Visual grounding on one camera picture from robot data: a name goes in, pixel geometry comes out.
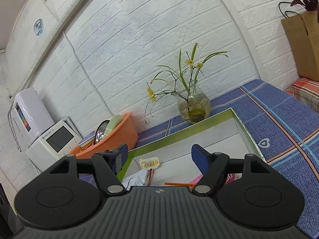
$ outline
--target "red plaid cloth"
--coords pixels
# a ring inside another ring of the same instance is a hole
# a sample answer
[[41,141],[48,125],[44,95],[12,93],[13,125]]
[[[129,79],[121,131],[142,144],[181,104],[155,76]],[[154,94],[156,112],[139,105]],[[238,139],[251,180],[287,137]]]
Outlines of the red plaid cloth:
[[289,87],[287,93],[319,113],[319,82],[302,77]]

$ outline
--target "white electronic device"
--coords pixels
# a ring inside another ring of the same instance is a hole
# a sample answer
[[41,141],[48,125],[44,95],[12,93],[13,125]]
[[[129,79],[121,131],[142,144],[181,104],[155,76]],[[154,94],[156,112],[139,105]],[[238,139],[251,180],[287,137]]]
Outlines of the white electronic device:
[[54,125],[54,121],[33,87],[16,95],[11,115],[28,146]]
[[67,155],[81,139],[72,128],[60,120],[33,142],[27,150],[27,156],[43,172]]

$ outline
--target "orange basket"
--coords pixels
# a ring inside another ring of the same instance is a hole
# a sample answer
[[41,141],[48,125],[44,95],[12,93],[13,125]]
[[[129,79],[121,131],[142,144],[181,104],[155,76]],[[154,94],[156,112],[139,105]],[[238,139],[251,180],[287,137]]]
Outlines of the orange basket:
[[76,146],[69,154],[75,155],[77,159],[86,159],[90,158],[94,153],[116,149],[121,144],[127,144],[129,150],[132,150],[138,141],[138,133],[133,125],[131,116],[131,112],[124,113],[122,115],[124,119],[106,138],[83,151],[80,151],[80,148]]

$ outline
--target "plaid tablecloth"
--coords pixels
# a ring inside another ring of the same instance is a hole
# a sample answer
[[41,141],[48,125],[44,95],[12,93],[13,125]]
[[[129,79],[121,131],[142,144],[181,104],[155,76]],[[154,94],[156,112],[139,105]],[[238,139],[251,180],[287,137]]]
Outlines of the plaid tablecloth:
[[319,113],[319,82],[302,77],[289,87],[287,93]]
[[[210,115],[232,108],[262,154],[305,197],[298,226],[319,238],[319,115],[272,85],[253,80],[211,101]],[[190,124],[180,116],[139,134],[140,147]],[[82,178],[93,183],[92,176]]]

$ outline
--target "dark red plant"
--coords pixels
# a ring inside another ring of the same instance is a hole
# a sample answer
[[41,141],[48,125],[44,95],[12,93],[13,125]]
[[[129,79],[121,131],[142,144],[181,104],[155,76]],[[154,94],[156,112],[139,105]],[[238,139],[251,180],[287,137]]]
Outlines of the dark red plant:
[[290,6],[299,4],[303,6],[308,12],[318,11],[317,21],[319,23],[319,2],[318,0],[293,0]]

